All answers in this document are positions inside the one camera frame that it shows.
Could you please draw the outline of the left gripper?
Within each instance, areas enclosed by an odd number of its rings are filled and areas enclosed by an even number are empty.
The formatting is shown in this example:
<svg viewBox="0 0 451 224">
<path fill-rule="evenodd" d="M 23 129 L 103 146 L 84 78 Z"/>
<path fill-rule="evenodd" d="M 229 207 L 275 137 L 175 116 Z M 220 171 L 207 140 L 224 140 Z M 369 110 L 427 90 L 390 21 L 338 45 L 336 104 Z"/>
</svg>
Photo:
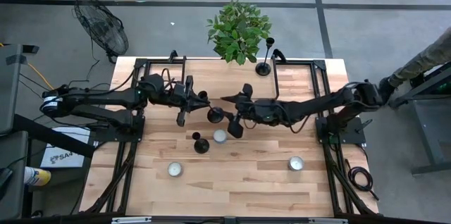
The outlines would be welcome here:
<svg viewBox="0 0 451 224">
<path fill-rule="evenodd" d="M 180 109 L 176 123 L 183 127 L 185 124 L 185 115 L 195 109 L 209 107 L 210 101 L 207 93 L 199 93 L 195 95 L 193 92 L 194 80 L 191 75 L 186 77 L 186 81 L 182 83 L 177 81 L 171 93 L 171 106 Z"/>
</svg>

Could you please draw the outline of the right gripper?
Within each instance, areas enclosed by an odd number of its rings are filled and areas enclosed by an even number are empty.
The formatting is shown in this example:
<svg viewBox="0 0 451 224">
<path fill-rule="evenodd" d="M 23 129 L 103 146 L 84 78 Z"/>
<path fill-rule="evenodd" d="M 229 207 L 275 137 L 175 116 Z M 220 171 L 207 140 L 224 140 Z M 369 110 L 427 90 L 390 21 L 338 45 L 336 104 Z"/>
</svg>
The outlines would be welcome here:
<svg viewBox="0 0 451 224">
<path fill-rule="evenodd" d="M 241 138 L 243 127 L 241 120 L 252 120 L 258 124 L 277 125 L 280 112 L 276 109 L 275 99 L 257 99 L 252 101 L 253 88 L 245 83 L 242 91 L 233 96 L 221 97 L 221 100 L 234 103 L 236 114 L 224 112 L 224 116 L 229 120 L 228 132 L 235 138 Z"/>
</svg>

